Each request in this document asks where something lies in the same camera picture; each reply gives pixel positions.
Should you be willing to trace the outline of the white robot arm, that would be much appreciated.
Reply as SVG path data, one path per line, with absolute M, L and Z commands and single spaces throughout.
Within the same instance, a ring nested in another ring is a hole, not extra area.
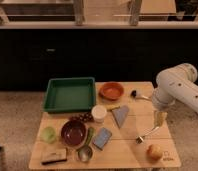
M 151 101 L 158 111 L 164 111 L 176 100 L 184 103 L 198 115 L 198 78 L 196 67 L 190 63 L 182 63 L 160 71 L 156 76 L 157 87 Z

